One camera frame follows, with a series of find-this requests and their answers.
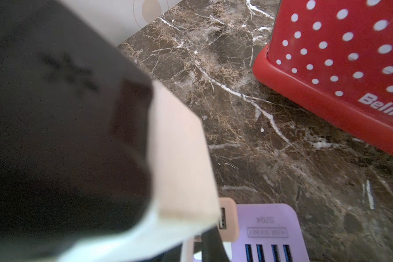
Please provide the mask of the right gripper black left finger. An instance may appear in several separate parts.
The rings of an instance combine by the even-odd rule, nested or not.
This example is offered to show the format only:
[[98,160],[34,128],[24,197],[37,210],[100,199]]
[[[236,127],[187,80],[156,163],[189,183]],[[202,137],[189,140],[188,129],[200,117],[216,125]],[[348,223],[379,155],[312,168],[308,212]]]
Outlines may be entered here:
[[182,245],[178,245],[172,248],[171,250],[168,250],[147,261],[148,262],[180,262],[181,251],[182,251]]

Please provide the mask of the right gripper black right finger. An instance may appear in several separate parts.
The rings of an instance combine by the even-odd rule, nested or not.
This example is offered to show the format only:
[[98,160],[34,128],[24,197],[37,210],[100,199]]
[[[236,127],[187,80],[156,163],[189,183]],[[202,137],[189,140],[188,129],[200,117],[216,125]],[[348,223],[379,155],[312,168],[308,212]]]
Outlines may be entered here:
[[217,227],[202,234],[202,262],[230,262]]

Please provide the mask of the pink charger adapter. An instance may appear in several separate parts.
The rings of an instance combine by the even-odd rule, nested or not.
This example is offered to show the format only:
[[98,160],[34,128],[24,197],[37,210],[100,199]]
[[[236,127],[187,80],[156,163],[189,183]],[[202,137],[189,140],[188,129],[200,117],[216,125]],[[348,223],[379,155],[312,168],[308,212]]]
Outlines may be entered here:
[[240,235],[237,204],[232,198],[220,197],[221,218],[218,230],[223,242],[235,242]]

